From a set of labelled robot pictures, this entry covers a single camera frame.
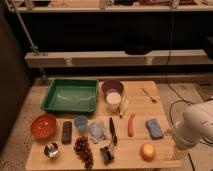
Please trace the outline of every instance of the purple bowl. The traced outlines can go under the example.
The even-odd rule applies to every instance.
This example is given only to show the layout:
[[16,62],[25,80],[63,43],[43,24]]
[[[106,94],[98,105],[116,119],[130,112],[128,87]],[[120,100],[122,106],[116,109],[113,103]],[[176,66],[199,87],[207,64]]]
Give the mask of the purple bowl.
[[118,80],[107,80],[102,84],[102,91],[105,96],[110,92],[118,92],[120,95],[123,93],[124,86]]

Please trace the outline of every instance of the red bowl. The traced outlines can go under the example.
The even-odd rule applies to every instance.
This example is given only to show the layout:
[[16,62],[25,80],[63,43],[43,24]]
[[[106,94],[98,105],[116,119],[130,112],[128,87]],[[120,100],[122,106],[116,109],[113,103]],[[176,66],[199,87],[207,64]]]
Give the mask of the red bowl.
[[50,114],[40,115],[31,124],[31,133],[39,140],[49,138],[56,132],[56,129],[56,119]]
[[102,84],[102,91],[105,96],[110,92],[118,92],[122,95],[124,90],[123,84],[118,80],[107,80]]

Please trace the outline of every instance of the apple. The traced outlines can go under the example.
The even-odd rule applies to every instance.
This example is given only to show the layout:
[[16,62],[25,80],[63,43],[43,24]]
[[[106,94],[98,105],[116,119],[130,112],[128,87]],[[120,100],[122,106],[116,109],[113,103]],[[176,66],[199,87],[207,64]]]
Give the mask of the apple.
[[155,147],[149,143],[142,144],[140,155],[144,160],[151,161],[155,157]]

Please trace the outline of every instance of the grapes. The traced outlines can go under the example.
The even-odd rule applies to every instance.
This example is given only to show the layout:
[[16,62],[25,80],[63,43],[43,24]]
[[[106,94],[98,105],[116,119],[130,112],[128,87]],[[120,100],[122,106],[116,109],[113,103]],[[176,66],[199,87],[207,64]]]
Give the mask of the grapes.
[[91,169],[93,166],[93,155],[86,136],[81,136],[76,139],[74,151],[85,163],[85,169]]

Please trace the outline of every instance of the green tray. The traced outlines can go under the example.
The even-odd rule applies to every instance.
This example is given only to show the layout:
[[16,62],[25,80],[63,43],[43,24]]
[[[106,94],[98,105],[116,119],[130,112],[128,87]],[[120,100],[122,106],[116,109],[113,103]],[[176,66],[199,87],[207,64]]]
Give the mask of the green tray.
[[59,79],[52,81],[41,109],[55,113],[89,114],[95,111],[98,80]]

